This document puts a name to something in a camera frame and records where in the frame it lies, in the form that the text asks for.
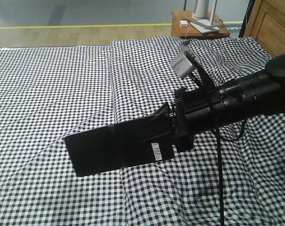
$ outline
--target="white label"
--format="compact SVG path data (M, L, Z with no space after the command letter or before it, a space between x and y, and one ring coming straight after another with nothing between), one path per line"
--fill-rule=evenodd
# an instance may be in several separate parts
M155 160L156 161L162 160L159 143L151 143L151 144L152 144L152 149L154 152Z

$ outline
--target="wooden nightstand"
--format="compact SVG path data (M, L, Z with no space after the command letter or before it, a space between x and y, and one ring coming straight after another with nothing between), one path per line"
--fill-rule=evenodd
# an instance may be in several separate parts
M214 33L208 33L208 34L202 34L200 33L196 28L194 28L189 23L189 32L186 37L186 32L188 31L187 27L180 27L180 21L184 19L188 19L191 21L195 21L191 15L192 11L173 11L173 23L172 23L172 36L178 37L181 39L219 39L219 38L226 38L230 36L229 31L224 26L222 20L216 19L217 16L215 16L214 19L214 25L217 25L220 30L218 32Z

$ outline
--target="gray floor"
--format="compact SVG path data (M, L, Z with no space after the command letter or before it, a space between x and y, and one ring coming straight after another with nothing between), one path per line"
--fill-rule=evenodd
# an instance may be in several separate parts
M188 0L192 10L195 0ZM183 0L0 0L0 27L91 24L161 24ZM219 0L223 21L242 21L248 0Z

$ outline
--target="black and white checkered cloth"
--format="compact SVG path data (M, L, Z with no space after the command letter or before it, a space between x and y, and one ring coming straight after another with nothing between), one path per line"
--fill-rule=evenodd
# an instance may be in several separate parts
M259 71L252 38L156 37L109 47L0 49L0 225L218 225L216 141L162 163L77 178L63 137L149 115L181 86L190 49L215 84ZM233 138L240 123L221 128ZM285 114L248 120L222 143L226 225L285 225Z

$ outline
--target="sticker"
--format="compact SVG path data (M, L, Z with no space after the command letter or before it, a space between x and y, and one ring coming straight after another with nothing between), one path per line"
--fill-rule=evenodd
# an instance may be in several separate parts
M159 143L151 143L151 144L152 144L152 149L154 152L155 160L156 161L162 160Z
M225 24L225 27L227 30L229 30L230 33L240 33L240 30L242 28L242 24Z

